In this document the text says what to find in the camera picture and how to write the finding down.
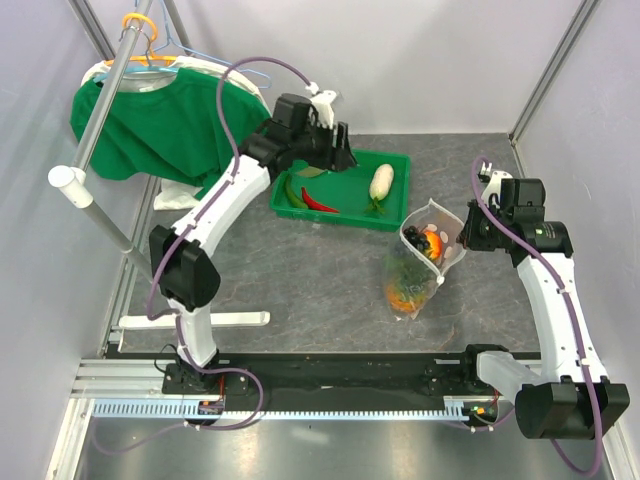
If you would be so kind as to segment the dark purple grape bunch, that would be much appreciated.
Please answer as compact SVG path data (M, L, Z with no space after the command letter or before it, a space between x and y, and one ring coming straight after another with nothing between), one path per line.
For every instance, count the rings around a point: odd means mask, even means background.
M404 228L402 231L404 238L419 252L426 253L432 247L431 240L425 231L418 229L414 225Z

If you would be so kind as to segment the white radish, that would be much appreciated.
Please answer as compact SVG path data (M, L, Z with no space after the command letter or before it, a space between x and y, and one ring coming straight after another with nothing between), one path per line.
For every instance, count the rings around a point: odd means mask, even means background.
M394 169L390 164L380 165L371 180L369 197L371 200L383 200L390 192L394 179Z

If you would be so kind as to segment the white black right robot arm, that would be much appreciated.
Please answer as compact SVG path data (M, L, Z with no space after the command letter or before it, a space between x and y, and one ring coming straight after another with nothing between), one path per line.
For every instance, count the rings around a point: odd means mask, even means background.
M591 342L577 296L573 246L566 226L545 218L539 179L506 172L472 177L474 198L459 243L467 250L504 250L526 290L538 336L538 372L502 347L480 347L458 368L477 394L496 388L513 406L529 439L592 440L629 407L625 384L613 383Z

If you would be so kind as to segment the clear dotted zip top bag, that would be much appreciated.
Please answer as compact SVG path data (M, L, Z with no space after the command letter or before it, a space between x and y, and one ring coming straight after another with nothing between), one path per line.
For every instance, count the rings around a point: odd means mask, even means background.
M405 238L402 233L404 228L410 225L416 226L422 231L433 231L439 235L443 242L443 254L438 261L432 262L425 255L416 250ZM437 283L439 289L446 280L446 275L449 270L459 263L465 256L466 251L457 242L457 236L461 232L463 222L460 218L454 215L451 211L447 210L434 200L430 200L425 206L412 212L401 224L399 230L394 234L394 239L390 243L388 253L383 263L383 277L382 287L384 279L384 267L385 260L389 255L392 256L408 256L409 254L415 256L418 260L428 265L437 275ZM397 316L390 308L392 315L400 319L411 319L407 316Z

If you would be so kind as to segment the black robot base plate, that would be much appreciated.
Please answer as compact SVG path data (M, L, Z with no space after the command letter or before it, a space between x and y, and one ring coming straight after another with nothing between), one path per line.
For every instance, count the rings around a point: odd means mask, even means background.
M267 399L295 392L372 389L420 396L493 396L481 381L476 355L484 345L456 353L262 353L216 354L194 366L177 359L165 371L165 393L220 392L247 395L262 390Z

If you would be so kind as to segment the orange carrot with green leaves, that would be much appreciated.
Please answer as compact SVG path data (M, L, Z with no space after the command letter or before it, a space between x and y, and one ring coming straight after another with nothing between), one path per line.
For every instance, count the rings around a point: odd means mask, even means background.
M435 295L436 273L415 256L392 256L385 260L383 287L386 300L397 316L415 319Z

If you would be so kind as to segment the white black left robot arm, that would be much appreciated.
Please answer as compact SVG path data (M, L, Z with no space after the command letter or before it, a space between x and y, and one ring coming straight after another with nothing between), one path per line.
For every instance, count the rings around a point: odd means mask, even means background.
M212 257L227 230L295 161L335 173L357 164L348 126L335 119L337 96L332 90L311 97L281 95L272 116L245 138L198 205L172 227L157 226L149 236L151 290L162 293L176 318L178 353L189 363L184 379L198 393L211 392L220 378L211 363L218 347L210 308L221 283Z

